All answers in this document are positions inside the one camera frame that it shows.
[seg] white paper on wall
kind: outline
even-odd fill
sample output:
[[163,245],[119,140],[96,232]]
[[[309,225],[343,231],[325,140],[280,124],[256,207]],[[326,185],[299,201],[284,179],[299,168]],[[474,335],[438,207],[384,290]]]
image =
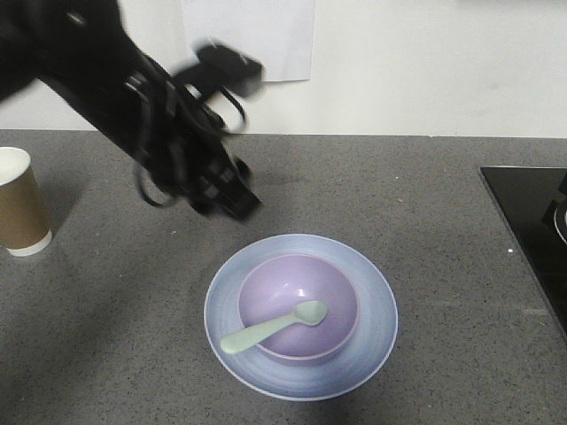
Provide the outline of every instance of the white paper on wall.
[[308,80],[315,0],[182,0],[188,45],[218,40],[259,60],[264,81]]

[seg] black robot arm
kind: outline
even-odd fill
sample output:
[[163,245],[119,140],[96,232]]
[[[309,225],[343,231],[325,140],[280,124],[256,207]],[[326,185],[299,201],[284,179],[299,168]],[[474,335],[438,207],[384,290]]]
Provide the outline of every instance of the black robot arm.
[[0,6],[0,100],[34,79],[45,82],[137,163],[172,199],[200,213],[220,208],[237,219],[259,204],[248,167],[223,145],[222,119],[205,104],[215,93],[253,93],[262,67],[219,44],[170,75],[141,52],[120,22],[116,0],[3,0]]

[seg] brown cardboard sleeve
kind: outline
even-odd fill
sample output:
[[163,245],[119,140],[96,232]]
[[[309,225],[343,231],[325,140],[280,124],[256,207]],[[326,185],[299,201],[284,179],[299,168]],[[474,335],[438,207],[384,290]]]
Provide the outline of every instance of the brown cardboard sleeve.
[[50,225],[31,166],[18,179],[0,186],[0,245],[27,248],[41,241]]

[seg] light green spoon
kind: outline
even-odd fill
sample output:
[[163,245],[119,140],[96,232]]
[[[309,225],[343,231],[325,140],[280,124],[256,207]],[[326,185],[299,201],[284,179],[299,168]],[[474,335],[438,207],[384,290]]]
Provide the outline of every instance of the light green spoon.
[[221,349],[227,354],[243,352],[293,323],[303,323],[308,326],[318,325],[325,318],[328,311],[329,307],[316,299],[298,303],[293,311],[285,316],[277,317],[270,321],[263,321],[224,336],[221,339]]

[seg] plate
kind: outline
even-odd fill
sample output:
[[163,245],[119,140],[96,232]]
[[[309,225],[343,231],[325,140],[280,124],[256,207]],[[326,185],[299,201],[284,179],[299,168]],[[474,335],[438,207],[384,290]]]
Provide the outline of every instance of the plate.
[[[258,347],[223,352],[221,338],[243,327],[237,300],[245,277],[264,261],[294,253],[328,260],[354,286],[360,316],[348,343],[337,356],[315,366],[285,365]],[[323,236],[279,235],[244,247],[219,269],[206,293],[205,330],[218,360],[240,382],[274,398],[317,401],[346,394],[374,376],[392,352],[398,310],[384,276],[353,248]]]

